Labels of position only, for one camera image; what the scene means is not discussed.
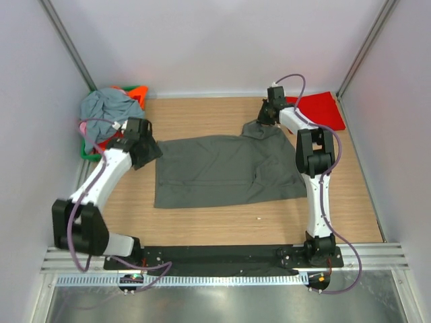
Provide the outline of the dark grey t shirt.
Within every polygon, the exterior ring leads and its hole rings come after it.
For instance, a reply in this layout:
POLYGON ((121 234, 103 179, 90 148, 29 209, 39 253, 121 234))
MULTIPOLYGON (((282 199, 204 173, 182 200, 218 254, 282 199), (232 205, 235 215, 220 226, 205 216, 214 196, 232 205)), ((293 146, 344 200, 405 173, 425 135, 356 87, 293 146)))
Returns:
POLYGON ((154 206, 223 207, 306 197, 285 133, 256 121, 239 136, 161 141, 154 206))

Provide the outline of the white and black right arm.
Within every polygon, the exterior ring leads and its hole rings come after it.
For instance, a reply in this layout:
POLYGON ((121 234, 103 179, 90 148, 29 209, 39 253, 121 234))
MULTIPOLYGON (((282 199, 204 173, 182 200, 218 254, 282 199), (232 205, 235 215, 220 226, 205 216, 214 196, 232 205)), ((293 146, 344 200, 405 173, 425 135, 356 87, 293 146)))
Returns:
POLYGON ((265 125, 279 124, 296 133, 295 163, 306 185, 309 211, 303 257, 311 266, 325 266, 336 249, 329 214, 330 175, 337 163, 333 133, 287 103, 279 85, 267 88, 257 120, 265 125))

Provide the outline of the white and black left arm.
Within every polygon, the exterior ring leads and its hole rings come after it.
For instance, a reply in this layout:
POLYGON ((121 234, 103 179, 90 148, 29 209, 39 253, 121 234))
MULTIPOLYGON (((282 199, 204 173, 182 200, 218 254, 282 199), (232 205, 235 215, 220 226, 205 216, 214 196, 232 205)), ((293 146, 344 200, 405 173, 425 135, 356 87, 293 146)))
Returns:
POLYGON ((130 170, 138 170, 162 156, 153 137, 152 123, 130 117, 123 124, 109 122, 122 133, 111 139, 106 148, 95 146, 101 160, 87 180, 68 198, 52 205, 55 247, 88 256, 119 256, 129 269, 143 260, 139 239, 110 232, 102 210, 119 180, 130 170))

